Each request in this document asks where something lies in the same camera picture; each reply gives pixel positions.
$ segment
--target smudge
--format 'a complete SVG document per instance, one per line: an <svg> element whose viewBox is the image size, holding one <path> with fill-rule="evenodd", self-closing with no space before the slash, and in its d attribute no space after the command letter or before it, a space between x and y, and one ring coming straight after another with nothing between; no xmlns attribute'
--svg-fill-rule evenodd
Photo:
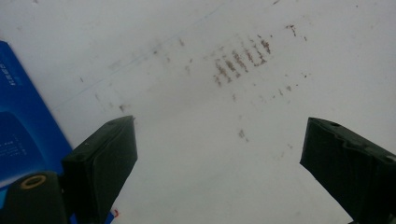
<svg viewBox="0 0 396 224"><path fill-rule="evenodd" d="M181 38L178 39L178 43L180 44L181 47L184 47L184 42Z"/></svg>
<svg viewBox="0 0 396 224"><path fill-rule="evenodd" d="M238 71L236 71L235 67L233 66L233 63L226 60L225 63L227 64L227 66L231 69L231 71L235 72L235 76L236 78L239 78L241 76L241 74L238 73Z"/></svg>
<svg viewBox="0 0 396 224"><path fill-rule="evenodd" d="M296 28L294 25L287 25L286 29L291 29L293 31L294 36L297 36L296 34Z"/></svg>
<svg viewBox="0 0 396 224"><path fill-rule="evenodd" d="M262 46L265 48L265 50L267 50L268 54L271 54L270 44L268 42L266 42L265 40L262 40Z"/></svg>
<svg viewBox="0 0 396 224"><path fill-rule="evenodd" d="M239 66L245 69L245 72L248 73L247 66L242 62L241 57L239 57L239 54L235 50L233 50L233 58L239 64Z"/></svg>

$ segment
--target dark mark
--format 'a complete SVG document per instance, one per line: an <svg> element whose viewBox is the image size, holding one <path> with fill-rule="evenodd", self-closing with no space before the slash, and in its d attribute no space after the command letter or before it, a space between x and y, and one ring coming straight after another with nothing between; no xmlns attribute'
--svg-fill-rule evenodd
<svg viewBox="0 0 396 224"><path fill-rule="evenodd" d="M230 83L232 80L231 80L231 78L227 75L227 72L226 72L225 68L223 68L223 67L221 67L221 66L219 65L219 60L216 61L216 67L217 67L218 70L219 70L219 74L222 75L222 76L224 76L225 78L227 78L227 81Z"/></svg>
<svg viewBox="0 0 396 224"><path fill-rule="evenodd" d="M271 54L270 44L265 40L262 40L262 46L267 50L267 53Z"/></svg>
<svg viewBox="0 0 396 224"><path fill-rule="evenodd" d="M238 71L236 71L235 67L233 66L233 63L230 61L225 61L225 63L227 63L227 66L231 69L231 71L235 72L236 74L236 78L239 78L241 76L241 74L238 73Z"/></svg>
<svg viewBox="0 0 396 224"><path fill-rule="evenodd" d="M291 29L291 30L293 31L294 36L297 36L297 35L296 35L296 28L295 28L294 25L287 25L287 26L286 26L286 29Z"/></svg>
<svg viewBox="0 0 396 224"><path fill-rule="evenodd" d="M181 38L178 39L178 43L180 44L181 47L184 47L184 42Z"/></svg>
<svg viewBox="0 0 396 224"><path fill-rule="evenodd" d="M233 50L233 58L235 59L235 61L239 64L239 66L241 66L242 68L245 69L245 72L248 73L248 68L247 66L242 62L241 57L239 57L239 54Z"/></svg>
<svg viewBox="0 0 396 224"><path fill-rule="evenodd" d="M245 133L244 133L244 130L243 129L241 129L241 131L239 131L239 137L240 138L244 138L245 137Z"/></svg>

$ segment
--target blue packaging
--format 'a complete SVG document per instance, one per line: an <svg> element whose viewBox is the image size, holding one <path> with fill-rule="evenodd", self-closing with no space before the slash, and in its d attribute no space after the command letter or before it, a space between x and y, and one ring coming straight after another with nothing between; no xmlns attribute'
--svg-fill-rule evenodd
<svg viewBox="0 0 396 224"><path fill-rule="evenodd" d="M60 174L71 150L12 49L0 41L0 208L10 183L42 170Z"/></svg>

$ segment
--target stain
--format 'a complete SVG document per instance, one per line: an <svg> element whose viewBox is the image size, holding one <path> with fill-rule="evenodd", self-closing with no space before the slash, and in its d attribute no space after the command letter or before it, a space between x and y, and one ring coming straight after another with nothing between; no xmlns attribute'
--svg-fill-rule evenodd
<svg viewBox="0 0 396 224"><path fill-rule="evenodd" d="M112 63L111 65L109 65L108 69L110 69L111 71L115 71L120 66L121 66L121 60L117 60L114 63Z"/></svg>
<svg viewBox="0 0 396 224"><path fill-rule="evenodd" d="M262 40L262 46L265 48L265 50L267 50L267 53L271 54L270 44L268 42Z"/></svg>
<svg viewBox="0 0 396 224"><path fill-rule="evenodd" d="M208 57L214 58L215 66L219 71L219 73L215 75L215 81L219 86L221 85L222 79L225 78L227 82L230 83L233 81L233 76L239 78L244 72L248 73L248 66L252 65L258 67L267 62L264 56L266 54L271 54L270 45L267 41L262 39L261 35L257 35L257 37L247 37L249 46L246 46L244 41L238 36L237 38L239 39L240 46L231 51L232 55L224 53L225 47L221 46L213 50L209 56L204 57L205 59Z"/></svg>
<svg viewBox="0 0 396 224"><path fill-rule="evenodd" d="M190 74L190 67L187 65L186 67L184 67L184 69L187 71L187 74Z"/></svg>
<svg viewBox="0 0 396 224"><path fill-rule="evenodd" d="M125 111L126 108L131 107L130 105L120 105L119 109L120 111L123 113Z"/></svg>
<svg viewBox="0 0 396 224"><path fill-rule="evenodd" d="M243 129L241 129L241 131L239 131L239 137L242 139L245 139L246 142L248 142L248 138L245 136L245 132Z"/></svg>
<svg viewBox="0 0 396 224"><path fill-rule="evenodd" d="M233 63L232 63L232 62L226 60L225 63L226 63L227 66L231 69L231 71L235 72L236 78L241 77L241 74L239 74L239 73L236 71L236 69L235 69L235 67L233 66Z"/></svg>
<svg viewBox="0 0 396 224"><path fill-rule="evenodd" d="M259 54L259 58L262 60L259 64L257 64L257 65L254 64L254 65L255 65L255 66L260 66L260 65L266 63L267 61L264 60L264 56L263 56L262 53L259 51L259 49L257 48L257 45L256 45L256 44L253 44L253 48L256 50L257 54Z"/></svg>
<svg viewBox="0 0 396 224"><path fill-rule="evenodd" d="M244 132L244 130L243 129L241 129L241 131L239 131L239 137L240 138L245 138L245 132Z"/></svg>
<svg viewBox="0 0 396 224"><path fill-rule="evenodd" d="M239 54L235 50L233 50L233 58L239 64L239 66L245 69L245 72L248 73L247 66L242 62L241 57L239 57Z"/></svg>
<svg viewBox="0 0 396 224"><path fill-rule="evenodd" d="M287 25L286 29L291 29L293 31L294 36L297 36L296 34L296 28L294 25Z"/></svg>
<svg viewBox="0 0 396 224"><path fill-rule="evenodd" d="M265 102L265 99L262 95L260 95L259 98L262 100L262 102Z"/></svg>
<svg viewBox="0 0 396 224"><path fill-rule="evenodd" d="M178 39L178 43L180 44L181 47L184 47L184 42L181 38Z"/></svg>
<svg viewBox="0 0 396 224"><path fill-rule="evenodd" d="M221 67L221 65L219 64L219 59L216 60L216 67L219 70L219 75L224 76L227 79L228 83L232 82L232 80L228 76L227 71L225 70L225 68Z"/></svg>
<svg viewBox="0 0 396 224"><path fill-rule="evenodd" d="M218 86L221 87L220 78L218 76L213 76L215 78L215 82L218 83Z"/></svg>

